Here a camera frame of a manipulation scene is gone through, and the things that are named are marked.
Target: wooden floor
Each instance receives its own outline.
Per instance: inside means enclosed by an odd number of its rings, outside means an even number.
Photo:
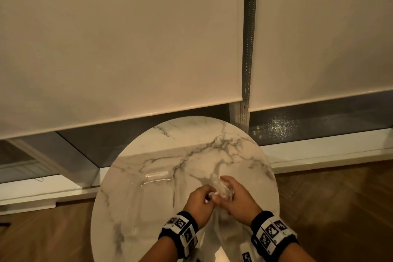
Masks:
[[[281,217],[317,261],[393,261],[393,161],[277,175]],[[92,201],[0,216],[0,262],[93,261]]]

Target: forearm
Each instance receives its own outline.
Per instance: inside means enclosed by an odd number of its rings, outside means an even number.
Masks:
[[[176,262],[177,249],[174,241],[163,236],[143,256],[140,262]]]
[[[278,262],[315,262],[315,260],[300,245],[292,243],[282,252]]]

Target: round marble table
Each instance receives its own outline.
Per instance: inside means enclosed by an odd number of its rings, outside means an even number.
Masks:
[[[188,195],[221,175],[236,178],[262,209],[279,215],[270,163],[234,125],[190,116],[163,122],[137,137],[113,162],[97,194],[91,217],[95,262],[138,261]],[[205,232],[213,234],[204,231],[208,227],[198,232],[198,246]],[[206,246],[208,261],[225,260],[217,254],[219,244],[209,241]]]

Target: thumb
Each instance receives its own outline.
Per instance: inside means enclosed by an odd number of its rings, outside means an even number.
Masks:
[[[232,207],[232,203],[230,203],[227,199],[224,199],[223,197],[221,197],[220,195],[214,195],[212,197],[214,203],[216,203],[219,207],[222,207],[223,209],[225,209],[226,211],[228,211],[229,213],[231,212],[231,207]]]

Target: wristband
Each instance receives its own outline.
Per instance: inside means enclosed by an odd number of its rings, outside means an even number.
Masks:
[[[170,237],[177,249],[177,259],[187,258],[198,243],[196,233],[198,224],[186,211],[181,211],[171,218],[161,230],[158,239],[162,236]]]
[[[266,262],[277,262],[285,248],[297,235],[279,217],[264,210],[251,223],[251,242]]]

